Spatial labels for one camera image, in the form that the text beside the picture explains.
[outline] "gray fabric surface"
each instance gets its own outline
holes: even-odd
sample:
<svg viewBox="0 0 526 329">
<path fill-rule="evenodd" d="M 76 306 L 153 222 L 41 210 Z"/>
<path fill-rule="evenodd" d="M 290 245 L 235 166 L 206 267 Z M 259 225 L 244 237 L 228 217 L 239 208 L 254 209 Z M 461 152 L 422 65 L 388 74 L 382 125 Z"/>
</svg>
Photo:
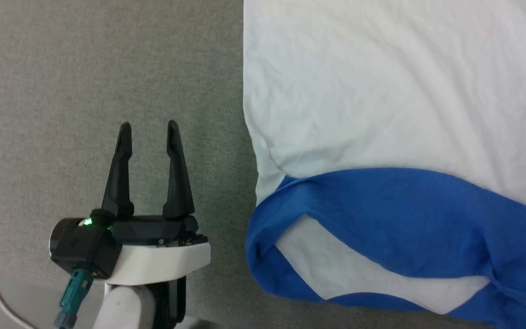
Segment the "gray fabric surface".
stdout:
<svg viewBox="0 0 526 329">
<path fill-rule="evenodd" d="M 212 264 L 189 276 L 188 315 L 262 328 L 482 328 L 429 313 L 264 294 L 243 239 L 255 205 L 242 117 L 242 2 L 0 1 L 0 273 L 61 289 L 47 242 L 100 204 L 119 125 L 133 126 L 131 196 L 159 213 L 167 120 L 177 119 Z"/>
</svg>

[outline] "blue fabric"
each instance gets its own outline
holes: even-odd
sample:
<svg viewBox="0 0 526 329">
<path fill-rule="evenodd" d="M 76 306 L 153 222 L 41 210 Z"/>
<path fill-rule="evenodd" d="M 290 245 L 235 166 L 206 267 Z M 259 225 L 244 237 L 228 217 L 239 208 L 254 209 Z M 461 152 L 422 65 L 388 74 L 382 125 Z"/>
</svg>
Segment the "blue fabric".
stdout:
<svg viewBox="0 0 526 329">
<path fill-rule="evenodd" d="M 269 293 L 319 300 L 274 246 L 305 214 L 389 271 L 411 277 L 485 275 L 490 285 L 449 315 L 526 328 L 526 206 L 457 177 L 420 169 L 286 177 L 257 206 L 247 231 L 248 266 Z M 367 300 L 334 299 L 371 306 Z M 400 304 L 391 305 L 399 309 Z M 382 300 L 373 306 L 389 308 Z"/>
</svg>

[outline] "teal cable connector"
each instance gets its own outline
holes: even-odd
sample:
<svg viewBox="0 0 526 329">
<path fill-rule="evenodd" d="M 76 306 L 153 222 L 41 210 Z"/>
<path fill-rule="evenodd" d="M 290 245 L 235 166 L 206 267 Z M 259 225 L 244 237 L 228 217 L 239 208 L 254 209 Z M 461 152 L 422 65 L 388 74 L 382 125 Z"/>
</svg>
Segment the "teal cable connector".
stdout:
<svg viewBox="0 0 526 329">
<path fill-rule="evenodd" d="M 60 313 L 54 320 L 55 329 L 72 329 L 77 321 L 77 312 L 84 297 L 88 294 L 92 281 L 92 273 L 85 269 L 75 269 L 60 300 Z"/>
</svg>

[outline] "white fabric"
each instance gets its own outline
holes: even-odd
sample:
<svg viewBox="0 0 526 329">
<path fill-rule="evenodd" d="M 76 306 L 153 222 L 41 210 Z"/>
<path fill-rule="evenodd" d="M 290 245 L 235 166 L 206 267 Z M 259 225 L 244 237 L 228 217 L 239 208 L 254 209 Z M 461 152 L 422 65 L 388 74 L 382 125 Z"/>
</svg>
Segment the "white fabric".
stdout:
<svg viewBox="0 0 526 329">
<path fill-rule="evenodd" d="M 446 314 L 489 282 L 485 276 L 421 279 L 398 275 L 355 252 L 309 216 L 298 219 L 275 245 L 301 279 L 326 300 L 351 293 L 380 293 Z"/>
<path fill-rule="evenodd" d="M 395 166 L 526 204 L 526 0 L 246 0 L 244 10 L 258 202 L 284 175 Z M 447 313 L 486 282 L 386 273 L 314 223 L 298 221 L 276 246 L 323 298 L 383 292 Z"/>
</svg>

